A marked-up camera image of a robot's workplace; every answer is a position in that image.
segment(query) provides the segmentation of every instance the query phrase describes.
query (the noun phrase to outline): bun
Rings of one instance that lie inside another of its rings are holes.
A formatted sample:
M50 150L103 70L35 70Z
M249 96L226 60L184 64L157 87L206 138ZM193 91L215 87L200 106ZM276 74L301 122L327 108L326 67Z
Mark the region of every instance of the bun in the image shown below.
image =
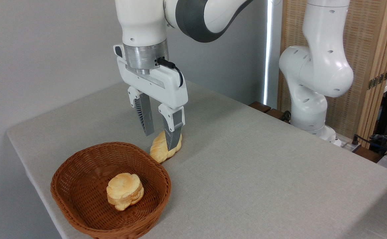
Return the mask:
M136 204L142 199L144 189L136 174L118 174L107 186L108 202L119 211Z

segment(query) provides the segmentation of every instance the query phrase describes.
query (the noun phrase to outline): brown wicker basket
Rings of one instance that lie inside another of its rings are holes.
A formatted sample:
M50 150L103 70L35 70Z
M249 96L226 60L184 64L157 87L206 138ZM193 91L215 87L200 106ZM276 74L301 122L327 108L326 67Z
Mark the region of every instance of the brown wicker basket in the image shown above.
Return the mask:
M120 173L137 174L145 189L142 199L124 211L107 200L108 182ZM56 171L52 197L68 222L98 239L139 238L155 226L166 206L171 182L167 171L145 151L123 142L83 149Z

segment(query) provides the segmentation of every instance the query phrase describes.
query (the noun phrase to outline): table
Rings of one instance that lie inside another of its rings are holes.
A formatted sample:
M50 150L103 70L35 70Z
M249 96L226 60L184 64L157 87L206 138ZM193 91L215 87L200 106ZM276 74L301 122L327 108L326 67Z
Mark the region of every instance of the table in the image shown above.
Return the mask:
M387 238L387 169L223 95L188 82L183 145L163 163L170 200L149 238ZM75 152L130 142L149 152L121 83L7 131L64 239L87 239L50 194Z

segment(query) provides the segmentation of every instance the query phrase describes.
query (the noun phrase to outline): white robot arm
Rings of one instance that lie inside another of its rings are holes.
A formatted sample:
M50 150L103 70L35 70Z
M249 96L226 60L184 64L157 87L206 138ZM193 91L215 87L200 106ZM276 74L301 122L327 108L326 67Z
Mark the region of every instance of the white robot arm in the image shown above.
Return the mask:
M291 124L332 143L336 134L325 126L325 96L339 97L353 83L343 46L349 2L307 0L303 33L309 47L288 47L279 60L291 95Z
M183 74L168 62L167 30L178 28L198 42L219 38L252 0L115 0L122 44L114 46L121 77L130 85L146 135L154 132L149 97L162 104L168 150L174 148L185 124L188 101Z

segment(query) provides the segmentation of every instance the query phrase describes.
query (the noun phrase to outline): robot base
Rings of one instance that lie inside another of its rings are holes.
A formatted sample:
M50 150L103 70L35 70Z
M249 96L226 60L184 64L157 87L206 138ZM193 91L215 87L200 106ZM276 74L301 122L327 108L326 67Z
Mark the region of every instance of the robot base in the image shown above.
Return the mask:
M305 130L308 133L318 136L319 138L326 140L330 143L333 143L336 146L341 147L341 140L336 137L335 130L331 127L325 125L324 127L318 130Z

